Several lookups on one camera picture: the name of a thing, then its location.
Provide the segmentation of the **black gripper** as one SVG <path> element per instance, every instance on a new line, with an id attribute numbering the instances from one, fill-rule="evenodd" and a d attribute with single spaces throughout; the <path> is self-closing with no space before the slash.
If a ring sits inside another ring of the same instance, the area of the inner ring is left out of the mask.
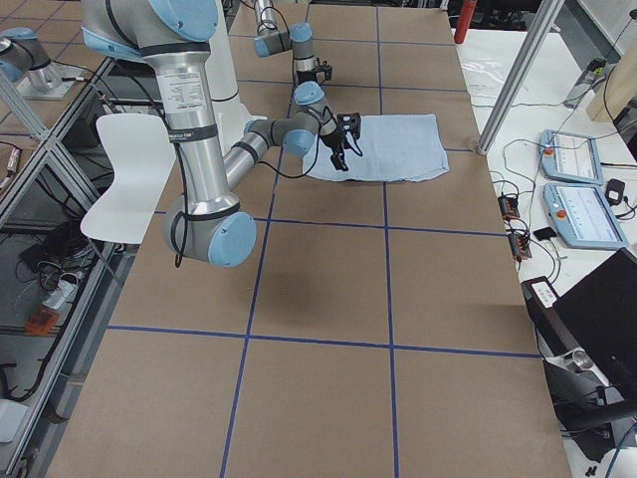
<path id="1" fill-rule="evenodd" d="M 297 84 L 301 85 L 306 82 L 317 82 L 318 72 L 314 70 L 310 71 L 296 71 Z"/>
<path id="2" fill-rule="evenodd" d="M 322 143 L 331 150 L 330 161 L 335 170 L 347 171 L 344 151 L 347 149 L 345 133 L 341 129 L 334 129 L 328 134 L 320 136 Z"/>

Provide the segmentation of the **second grey robot base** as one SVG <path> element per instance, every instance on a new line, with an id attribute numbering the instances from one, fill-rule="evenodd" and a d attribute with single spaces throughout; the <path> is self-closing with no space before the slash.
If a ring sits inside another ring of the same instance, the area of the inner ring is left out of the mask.
<path id="1" fill-rule="evenodd" d="M 1 73 L 27 100 L 61 100 L 73 85 L 28 27 L 1 32 Z"/>

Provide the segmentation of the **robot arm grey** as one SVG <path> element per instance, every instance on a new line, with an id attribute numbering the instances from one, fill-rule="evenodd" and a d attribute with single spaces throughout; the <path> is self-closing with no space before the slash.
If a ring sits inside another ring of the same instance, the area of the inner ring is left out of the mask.
<path id="1" fill-rule="evenodd" d="M 268 58 L 290 51 L 296 83 L 318 80 L 319 59 L 314 48 L 314 33 L 307 22 L 289 26 L 272 1 L 254 1 L 257 36 L 254 49 L 258 57 Z"/>
<path id="2" fill-rule="evenodd" d="M 297 110 L 289 119 L 254 119 L 224 152 L 219 138 L 205 63 L 221 28 L 214 1 L 85 1 L 86 45 L 107 57 L 145 63 L 155 73 L 162 119 L 179 163 L 183 194 L 169 209 L 164 237 L 175 259 L 196 259 L 233 268 L 251 254 L 254 218 L 242 211 L 235 185 L 273 146 L 298 157 L 324 144 L 337 170 L 346 170 L 349 144 L 341 118 L 332 112 L 315 80 L 314 35 L 309 23 L 258 36 L 259 54 L 276 41 L 293 53 L 299 84 Z"/>

